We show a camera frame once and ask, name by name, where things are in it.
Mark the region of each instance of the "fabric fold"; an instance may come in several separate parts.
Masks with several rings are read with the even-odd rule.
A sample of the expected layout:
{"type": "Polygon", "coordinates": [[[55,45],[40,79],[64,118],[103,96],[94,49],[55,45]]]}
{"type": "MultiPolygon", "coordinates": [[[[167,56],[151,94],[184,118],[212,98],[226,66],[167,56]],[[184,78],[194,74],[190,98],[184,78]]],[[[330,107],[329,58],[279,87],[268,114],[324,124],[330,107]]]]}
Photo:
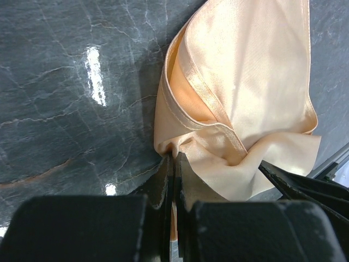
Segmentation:
{"type": "Polygon", "coordinates": [[[230,201],[273,187],[263,159],[305,176],[320,144],[309,74],[308,1],[208,0],[167,52],[154,147],[230,201]]]}

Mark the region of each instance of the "satin cloth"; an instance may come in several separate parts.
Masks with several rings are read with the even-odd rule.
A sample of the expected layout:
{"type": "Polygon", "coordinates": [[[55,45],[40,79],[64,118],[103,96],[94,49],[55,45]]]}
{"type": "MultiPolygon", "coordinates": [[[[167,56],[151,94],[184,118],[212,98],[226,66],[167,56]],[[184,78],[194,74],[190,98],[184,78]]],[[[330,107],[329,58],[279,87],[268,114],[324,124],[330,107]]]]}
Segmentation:
{"type": "Polygon", "coordinates": [[[154,147],[230,201],[273,187],[263,159],[305,176],[320,144],[309,75],[308,1],[208,0],[167,52],[154,147]]]}

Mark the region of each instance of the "gray surface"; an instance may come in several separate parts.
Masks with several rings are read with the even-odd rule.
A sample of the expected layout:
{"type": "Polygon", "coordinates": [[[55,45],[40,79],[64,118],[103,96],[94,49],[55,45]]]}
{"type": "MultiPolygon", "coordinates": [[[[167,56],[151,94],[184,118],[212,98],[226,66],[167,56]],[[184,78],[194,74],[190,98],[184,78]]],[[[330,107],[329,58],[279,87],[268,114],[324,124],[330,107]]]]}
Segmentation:
{"type": "MultiPolygon", "coordinates": [[[[171,39],[204,0],[0,2],[0,231],[43,194],[125,194],[153,174],[171,39]]],[[[317,166],[349,142],[349,6],[311,1],[317,166]]]]}

